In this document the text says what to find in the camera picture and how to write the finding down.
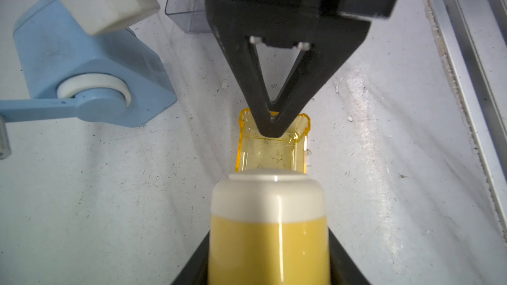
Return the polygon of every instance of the white table surface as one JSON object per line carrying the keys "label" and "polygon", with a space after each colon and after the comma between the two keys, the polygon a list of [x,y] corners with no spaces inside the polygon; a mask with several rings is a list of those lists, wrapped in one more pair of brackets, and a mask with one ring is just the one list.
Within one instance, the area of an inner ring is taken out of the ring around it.
{"label": "white table surface", "polygon": [[[37,1],[0,0],[1,99],[29,97],[12,28]],[[183,34],[162,10],[131,28],[161,56],[178,101],[137,129],[8,124],[0,284],[170,284],[209,230],[244,97],[211,34]],[[292,52],[260,55],[280,73]],[[308,174],[372,284],[505,284],[503,234],[422,0],[373,22],[304,112]]]}

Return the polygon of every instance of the blue device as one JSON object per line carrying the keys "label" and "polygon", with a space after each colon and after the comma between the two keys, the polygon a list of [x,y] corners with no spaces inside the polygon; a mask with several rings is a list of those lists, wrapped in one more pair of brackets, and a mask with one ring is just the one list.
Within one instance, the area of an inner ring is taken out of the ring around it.
{"label": "blue device", "polygon": [[[160,58],[130,29],[90,36],[59,0],[32,6],[17,20],[13,37],[31,99],[0,101],[0,124],[78,117],[138,127],[176,101]],[[104,86],[58,98],[63,82],[87,73],[123,81],[130,103],[118,90]]]}

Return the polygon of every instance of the yellow transparent dish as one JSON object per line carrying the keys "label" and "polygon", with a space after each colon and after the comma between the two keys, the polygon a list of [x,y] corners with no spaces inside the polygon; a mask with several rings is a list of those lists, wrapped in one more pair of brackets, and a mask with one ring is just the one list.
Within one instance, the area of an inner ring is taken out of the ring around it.
{"label": "yellow transparent dish", "polygon": [[298,115],[281,137],[261,135],[249,108],[241,111],[239,127],[236,172],[252,168],[284,168],[306,173],[310,132],[310,118],[306,114]]}

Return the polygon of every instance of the transparent box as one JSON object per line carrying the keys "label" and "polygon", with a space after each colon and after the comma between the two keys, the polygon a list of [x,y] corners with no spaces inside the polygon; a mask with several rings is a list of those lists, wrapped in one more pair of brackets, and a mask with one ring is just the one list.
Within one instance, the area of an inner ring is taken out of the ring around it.
{"label": "transparent box", "polygon": [[239,115],[236,172],[252,168],[284,168],[306,173],[310,118],[300,114],[281,137],[260,134],[249,108]]}
{"label": "transparent box", "polygon": [[167,0],[165,14],[185,33],[211,32],[204,0]]}

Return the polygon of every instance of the yellow bottle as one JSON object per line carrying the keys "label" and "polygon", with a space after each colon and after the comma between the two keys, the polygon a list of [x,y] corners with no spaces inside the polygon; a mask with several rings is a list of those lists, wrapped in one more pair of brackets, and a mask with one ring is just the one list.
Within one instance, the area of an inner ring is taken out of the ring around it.
{"label": "yellow bottle", "polygon": [[286,169],[229,175],[212,194],[208,284],[331,283],[320,184]]}

